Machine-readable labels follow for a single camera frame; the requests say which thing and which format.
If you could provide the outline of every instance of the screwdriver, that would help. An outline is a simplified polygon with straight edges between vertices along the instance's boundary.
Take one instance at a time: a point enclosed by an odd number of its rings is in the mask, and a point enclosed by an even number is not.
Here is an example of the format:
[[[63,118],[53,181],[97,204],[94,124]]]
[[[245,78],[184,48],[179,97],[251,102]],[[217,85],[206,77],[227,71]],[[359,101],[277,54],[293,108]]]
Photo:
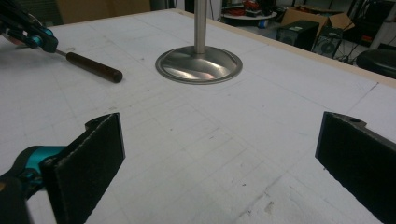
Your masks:
[[[91,73],[94,73],[99,77],[102,77],[114,83],[119,83],[122,81],[122,72],[117,69],[93,61],[91,59],[88,59],[73,52],[65,53],[63,51],[56,49],[56,53],[64,56],[66,60],[69,61],[71,64],[78,66]]]

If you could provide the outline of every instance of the shiny metal disc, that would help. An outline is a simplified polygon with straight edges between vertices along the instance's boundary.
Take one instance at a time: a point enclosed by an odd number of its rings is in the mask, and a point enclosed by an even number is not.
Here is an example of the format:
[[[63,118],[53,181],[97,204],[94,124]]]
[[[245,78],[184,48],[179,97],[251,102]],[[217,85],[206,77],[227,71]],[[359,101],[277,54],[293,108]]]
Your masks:
[[[236,77],[242,70],[242,61],[224,49],[205,47],[197,54],[194,46],[172,49],[155,63],[157,70],[169,79],[190,84],[211,84]]]

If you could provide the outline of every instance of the wooden handle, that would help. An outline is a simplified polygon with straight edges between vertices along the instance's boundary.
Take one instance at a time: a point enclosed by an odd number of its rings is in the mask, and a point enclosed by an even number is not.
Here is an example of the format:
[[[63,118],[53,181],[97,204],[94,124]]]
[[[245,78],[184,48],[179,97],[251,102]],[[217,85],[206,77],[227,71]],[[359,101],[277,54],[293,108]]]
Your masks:
[[[85,58],[81,55],[78,55],[73,52],[69,52],[66,54],[66,60],[69,61],[70,63],[87,70],[89,72],[92,72],[96,74],[99,77],[105,78],[109,81],[112,81],[114,83],[119,83],[122,81],[122,72],[114,69],[112,67],[109,67],[107,65],[104,65],[102,63],[98,63],[96,61],[93,61],[91,59]]]

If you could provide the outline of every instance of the cardboard box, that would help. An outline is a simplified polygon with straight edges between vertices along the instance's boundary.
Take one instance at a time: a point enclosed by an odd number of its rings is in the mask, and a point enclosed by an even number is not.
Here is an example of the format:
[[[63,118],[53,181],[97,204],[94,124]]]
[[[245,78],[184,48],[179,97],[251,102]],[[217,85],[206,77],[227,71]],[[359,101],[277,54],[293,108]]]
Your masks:
[[[317,35],[320,34],[324,25],[343,29],[344,31],[355,27],[348,15],[341,11],[334,11],[311,6],[291,7],[286,10],[281,25],[287,25],[295,21],[315,21],[319,23]]]
[[[65,24],[150,11],[149,0],[57,0]]]

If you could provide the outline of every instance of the black chair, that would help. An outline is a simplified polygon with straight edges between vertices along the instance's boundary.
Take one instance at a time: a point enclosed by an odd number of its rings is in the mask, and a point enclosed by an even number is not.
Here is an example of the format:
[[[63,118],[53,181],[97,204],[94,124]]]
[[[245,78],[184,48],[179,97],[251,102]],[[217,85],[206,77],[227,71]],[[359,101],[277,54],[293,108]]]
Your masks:
[[[356,65],[382,76],[396,79],[396,50],[366,50],[357,57]]]

